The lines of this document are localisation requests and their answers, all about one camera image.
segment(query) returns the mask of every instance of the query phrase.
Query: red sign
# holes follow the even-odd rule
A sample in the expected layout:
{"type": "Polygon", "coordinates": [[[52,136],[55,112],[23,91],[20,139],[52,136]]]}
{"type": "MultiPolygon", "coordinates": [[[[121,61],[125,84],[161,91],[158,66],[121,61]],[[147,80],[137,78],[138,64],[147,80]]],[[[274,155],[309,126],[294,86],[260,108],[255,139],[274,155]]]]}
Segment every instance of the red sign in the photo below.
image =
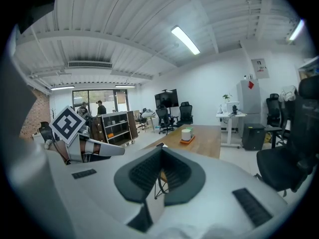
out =
{"type": "Polygon", "coordinates": [[[252,89],[252,88],[254,87],[254,84],[253,84],[251,81],[249,81],[248,87],[249,87],[250,89],[252,89]]]}

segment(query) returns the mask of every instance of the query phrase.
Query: vent grille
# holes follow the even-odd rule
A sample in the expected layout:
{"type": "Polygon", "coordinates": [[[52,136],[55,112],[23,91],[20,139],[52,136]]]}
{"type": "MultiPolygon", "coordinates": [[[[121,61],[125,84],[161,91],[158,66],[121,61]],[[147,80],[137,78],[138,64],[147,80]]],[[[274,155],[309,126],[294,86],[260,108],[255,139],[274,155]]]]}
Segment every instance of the vent grille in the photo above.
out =
{"type": "Polygon", "coordinates": [[[69,68],[112,68],[112,63],[109,62],[99,62],[99,61],[69,61],[68,62],[69,68]]]}

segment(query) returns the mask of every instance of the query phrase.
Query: ceiling light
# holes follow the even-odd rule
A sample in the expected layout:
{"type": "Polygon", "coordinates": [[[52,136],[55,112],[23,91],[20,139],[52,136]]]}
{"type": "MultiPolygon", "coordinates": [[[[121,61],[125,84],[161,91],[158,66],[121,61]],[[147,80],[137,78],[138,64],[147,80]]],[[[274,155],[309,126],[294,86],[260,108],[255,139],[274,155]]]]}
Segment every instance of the ceiling light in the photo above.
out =
{"type": "Polygon", "coordinates": [[[133,86],[133,85],[116,85],[115,88],[136,88],[136,86],[133,86]]]}
{"type": "Polygon", "coordinates": [[[176,26],[172,29],[172,34],[174,34],[178,39],[180,39],[190,50],[194,55],[197,55],[200,53],[198,48],[195,46],[195,44],[191,41],[191,39],[183,32],[183,30],[180,29],[179,26],[176,26]]]}
{"type": "Polygon", "coordinates": [[[66,89],[74,89],[74,86],[51,88],[51,90],[66,90],[66,89]]]}
{"type": "Polygon", "coordinates": [[[301,19],[298,26],[296,27],[295,31],[290,36],[289,41],[294,41],[296,39],[296,37],[300,34],[304,25],[305,25],[305,21],[303,19],[301,19]]]}

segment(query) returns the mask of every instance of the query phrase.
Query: poster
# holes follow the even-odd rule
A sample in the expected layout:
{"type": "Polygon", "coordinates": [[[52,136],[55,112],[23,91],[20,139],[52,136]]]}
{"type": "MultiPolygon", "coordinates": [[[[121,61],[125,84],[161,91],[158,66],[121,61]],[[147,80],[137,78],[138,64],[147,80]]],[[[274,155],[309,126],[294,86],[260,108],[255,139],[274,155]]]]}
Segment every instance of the poster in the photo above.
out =
{"type": "Polygon", "coordinates": [[[252,59],[251,62],[253,63],[257,79],[269,78],[268,68],[266,66],[265,59],[252,59]]]}

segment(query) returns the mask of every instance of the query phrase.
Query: ceiling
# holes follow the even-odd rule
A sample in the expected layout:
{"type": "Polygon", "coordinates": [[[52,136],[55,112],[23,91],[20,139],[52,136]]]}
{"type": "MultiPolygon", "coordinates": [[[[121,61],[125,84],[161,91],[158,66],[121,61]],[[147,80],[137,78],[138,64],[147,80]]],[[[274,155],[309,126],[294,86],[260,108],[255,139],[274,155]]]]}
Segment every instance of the ceiling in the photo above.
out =
{"type": "Polygon", "coordinates": [[[79,83],[143,84],[195,59],[240,47],[241,39],[284,42],[299,18],[285,0],[56,0],[16,41],[14,60],[49,88],[79,83]],[[178,25],[200,54],[171,29],[178,25]],[[68,61],[111,62],[72,69],[68,61]]]}

